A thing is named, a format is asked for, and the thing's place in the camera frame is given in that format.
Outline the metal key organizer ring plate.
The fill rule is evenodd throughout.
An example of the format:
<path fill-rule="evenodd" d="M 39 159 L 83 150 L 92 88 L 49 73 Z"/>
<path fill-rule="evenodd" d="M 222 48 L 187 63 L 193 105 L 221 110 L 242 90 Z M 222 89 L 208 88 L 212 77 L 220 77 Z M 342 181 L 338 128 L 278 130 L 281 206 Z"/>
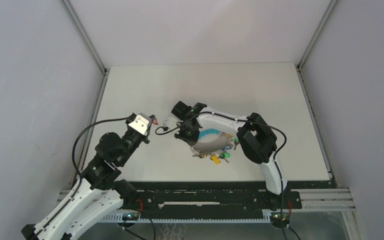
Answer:
<path fill-rule="evenodd" d="M 230 151 L 235 151 L 239 145 L 239 139 L 229 133 L 208 128 L 201 131 L 198 140 L 190 150 L 192 156 L 200 159 L 209 159 L 219 165 L 222 161 L 229 163 Z"/>

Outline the key with red tag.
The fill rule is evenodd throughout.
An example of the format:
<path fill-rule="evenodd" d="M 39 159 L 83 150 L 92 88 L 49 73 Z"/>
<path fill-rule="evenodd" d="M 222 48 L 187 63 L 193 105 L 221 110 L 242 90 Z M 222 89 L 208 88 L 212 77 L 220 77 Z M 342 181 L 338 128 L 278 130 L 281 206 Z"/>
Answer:
<path fill-rule="evenodd" d="M 153 118 L 152 124 L 159 126 L 159 122 L 158 122 L 158 119 L 156 117 Z"/>

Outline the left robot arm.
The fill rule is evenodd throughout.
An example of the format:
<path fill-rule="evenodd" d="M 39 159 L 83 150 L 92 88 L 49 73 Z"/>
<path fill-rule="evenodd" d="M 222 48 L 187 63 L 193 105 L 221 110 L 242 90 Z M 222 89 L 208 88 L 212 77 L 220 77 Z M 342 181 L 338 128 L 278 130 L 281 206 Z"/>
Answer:
<path fill-rule="evenodd" d="M 136 189 L 118 180 L 121 168 L 141 143 L 149 143 L 155 116 L 143 113 L 123 118 L 123 136 L 105 133 L 95 147 L 95 156 L 79 173 L 79 179 L 63 200 L 43 220 L 21 230 L 26 240 L 77 240 L 103 217 L 137 202 Z"/>

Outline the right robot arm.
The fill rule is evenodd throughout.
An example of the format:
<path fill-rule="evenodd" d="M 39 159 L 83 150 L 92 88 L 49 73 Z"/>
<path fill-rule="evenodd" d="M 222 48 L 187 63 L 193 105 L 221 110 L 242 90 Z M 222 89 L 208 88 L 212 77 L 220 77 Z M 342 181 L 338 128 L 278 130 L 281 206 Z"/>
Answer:
<path fill-rule="evenodd" d="M 269 203 L 275 208 L 288 203 L 288 181 L 277 162 L 278 153 L 287 142 L 284 132 L 269 126 L 256 112 L 238 116 L 217 111 L 200 102 L 189 106 L 178 101 L 171 114 L 179 120 L 174 135 L 176 139 L 184 141 L 200 154 L 208 154 L 222 149 L 221 146 L 210 147 L 215 141 L 202 142 L 206 132 L 216 131 L 220 140 L 239 145 L 246 158 L 258 165 L 270 192 Z"/>

